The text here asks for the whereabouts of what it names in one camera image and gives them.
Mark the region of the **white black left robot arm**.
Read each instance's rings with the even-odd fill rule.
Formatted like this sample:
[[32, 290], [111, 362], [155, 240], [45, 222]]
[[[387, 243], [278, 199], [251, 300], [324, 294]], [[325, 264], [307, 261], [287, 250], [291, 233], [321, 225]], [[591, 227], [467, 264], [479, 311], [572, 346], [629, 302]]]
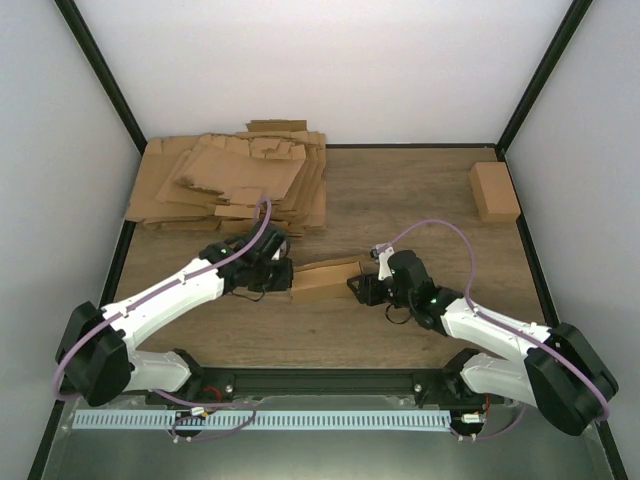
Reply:
[[58, 389], [68, 388], [91, 407], [125, 392], [155, 391], [184, 404], [204, 392], [204, 370], [183, 349], [144, 352], [140, 346], [172, 321], [238, 288], [265, 295], [291, 288], [290, 240], [279, 227], [256, 224], [245, 236], [208, 245], [185, 267], [119, 302], [76, 307], [56, 361]]

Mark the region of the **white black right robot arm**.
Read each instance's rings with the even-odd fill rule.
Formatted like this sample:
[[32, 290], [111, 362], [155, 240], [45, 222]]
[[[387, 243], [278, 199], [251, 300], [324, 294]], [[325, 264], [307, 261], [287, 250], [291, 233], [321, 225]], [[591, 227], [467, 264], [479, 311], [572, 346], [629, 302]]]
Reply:
[[465, 403], [493, 394], [538, 409], [558, 430], [580, 435], [604, 419], [619, 385], [576, 327], [521, 322], [438, 286], [411, 250], [374, 252], [379, 270], [346, 284], [368, 306], [404, 308], [426, 330], [479, 346], [451, 361], [444, 378], [447, 396]]

